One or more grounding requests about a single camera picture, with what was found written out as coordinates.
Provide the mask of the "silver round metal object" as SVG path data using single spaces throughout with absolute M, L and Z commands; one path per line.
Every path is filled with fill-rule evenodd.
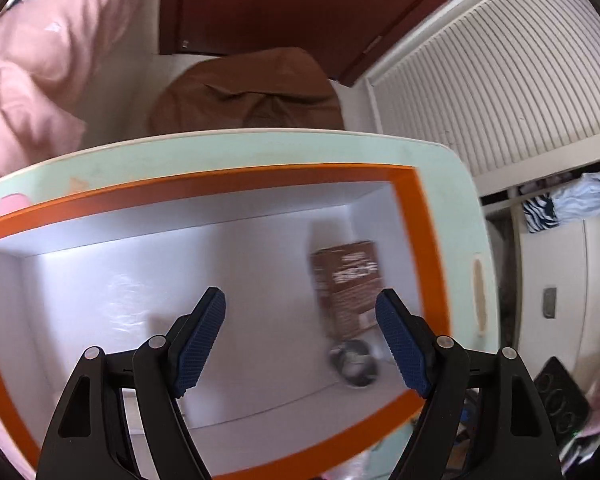
M 377 380 L 378 364 L 364 340 L 337 342 L 329 350 L 328 359 L 332 369 L 352 388 L 366 388 Z

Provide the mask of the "brown card box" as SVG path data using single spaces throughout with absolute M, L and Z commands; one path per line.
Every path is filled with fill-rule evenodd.
M 324 330 L 352 339 L 376 326 L 375 306 L 384 288 L 376 245 L 370 240 L 329 247 L 310 258 Z

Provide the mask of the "zebra pattern cloth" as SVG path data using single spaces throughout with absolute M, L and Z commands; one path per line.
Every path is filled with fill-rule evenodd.
M 550 193 L 535 195 L 521 203 L 524 221 L 530 234 L 555 229 L 559 220 Z

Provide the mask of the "white louvered wardrobe door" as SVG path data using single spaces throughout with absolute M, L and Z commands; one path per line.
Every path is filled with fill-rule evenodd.
M 600 162 L 588 0 L 452 0 L 364 81 L 379 132 L 447 146 L 483 195 Z

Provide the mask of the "pink bed quilt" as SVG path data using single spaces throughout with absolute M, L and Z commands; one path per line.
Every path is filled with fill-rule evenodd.
M 140 0 L 24 0 L 0 17 L 0 178 L 77 150 L 74 111 Z

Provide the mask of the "brown cushion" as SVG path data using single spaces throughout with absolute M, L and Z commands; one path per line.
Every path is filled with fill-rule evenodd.
M 236 128 L 342 130 L 344 121 L 324 70 L 300 48 L 197 63 L 160 93 L 147 118 L 152 136 Z

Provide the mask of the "dark red wooden door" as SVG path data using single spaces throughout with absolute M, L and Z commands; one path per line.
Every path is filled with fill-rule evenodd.
M 448 1 L 160 0 L 158 49 L 222 56 L 297 47 L 352 86 Z

